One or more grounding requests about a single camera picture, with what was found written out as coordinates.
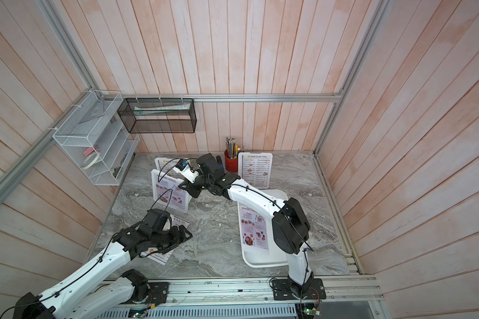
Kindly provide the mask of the dim sum inn menu sheet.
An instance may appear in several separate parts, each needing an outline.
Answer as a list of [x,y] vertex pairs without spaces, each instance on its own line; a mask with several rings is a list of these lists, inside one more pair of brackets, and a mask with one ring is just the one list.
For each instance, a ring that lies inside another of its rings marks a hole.
[[[171,215],[172,222],[166,222],[164,226],[164,230],[168,230],[169,226],[175,226],[178,228],[179,226],[184,226],[187,229],[190,226],[190,222],[182,219],[181,217]],[[141,258],[147,258],[155,263],[166,265],[170,257],[172,256],[174,251],[173,244],[162,245],[160,248],[158,247],[150,247],[147,251],[141,253]]]

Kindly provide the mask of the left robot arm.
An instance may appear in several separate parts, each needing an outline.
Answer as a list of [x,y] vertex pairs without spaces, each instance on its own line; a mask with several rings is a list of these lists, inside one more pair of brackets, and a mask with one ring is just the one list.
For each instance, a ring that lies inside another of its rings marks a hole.
[[109,275],[153,248],[165,254],[190,240],[183,225],[173,225],[167,211],[148,210],[146,217],[115,233],[106,247],[60,283],[38,295],[29,292],[11,307],[14,318],[94,318],[117,304],[148,300],[150,285],[139,271],[130,269],[105,288]]

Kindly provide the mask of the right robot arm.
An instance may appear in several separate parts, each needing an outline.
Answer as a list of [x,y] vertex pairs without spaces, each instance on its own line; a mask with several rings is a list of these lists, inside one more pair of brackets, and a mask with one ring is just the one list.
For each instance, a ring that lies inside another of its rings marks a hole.
[[187,159],[179,160],[174,170],[184,177],[179,188],[197,198],[202,190],[245,205],[271,221],[271,238],[285,254],[289,266],[289,283],[305,292],[313,281],[307,251],[310,223],[295,198],[287,200],[266,194],[238,174],[224,171],[215,157],[205,154],[192,166]]

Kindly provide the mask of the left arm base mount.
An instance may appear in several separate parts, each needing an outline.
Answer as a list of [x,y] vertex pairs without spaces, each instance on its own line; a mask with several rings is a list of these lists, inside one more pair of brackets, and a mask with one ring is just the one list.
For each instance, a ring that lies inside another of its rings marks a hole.
[[133,287],[133,293],[126,303],[154,304],[158,306],[166,303],[169,282],[150,282],[140,271],[130,269],[121,275]]

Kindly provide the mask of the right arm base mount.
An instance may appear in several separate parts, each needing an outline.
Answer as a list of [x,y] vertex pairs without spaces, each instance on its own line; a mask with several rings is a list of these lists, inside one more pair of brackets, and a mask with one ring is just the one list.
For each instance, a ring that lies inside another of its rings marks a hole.
[[323,281],[314,279],[312,276],[303,286],[287,279],[271,278],[269,286],[272,289],[275,300],[316,300],[321,301],[327,298]]

